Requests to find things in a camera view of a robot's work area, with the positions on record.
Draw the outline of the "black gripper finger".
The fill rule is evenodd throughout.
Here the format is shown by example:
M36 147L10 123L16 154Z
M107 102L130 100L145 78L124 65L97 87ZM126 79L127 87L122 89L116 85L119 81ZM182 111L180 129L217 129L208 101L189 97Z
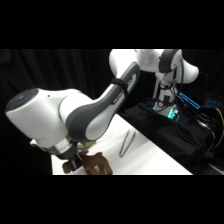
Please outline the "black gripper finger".
M70 166L72 171L76 171L82 166L82 164L80 161L70 160Z

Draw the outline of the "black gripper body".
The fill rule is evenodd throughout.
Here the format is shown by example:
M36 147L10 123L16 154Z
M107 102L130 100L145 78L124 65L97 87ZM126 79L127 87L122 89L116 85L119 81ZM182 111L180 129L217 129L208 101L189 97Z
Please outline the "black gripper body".
M57 155L57 158L59 158L61 160L68 160L69 162L70 162L70 160L80 161L80 159L77 156L77 150L73 149L73 148L70 148L66 152Z

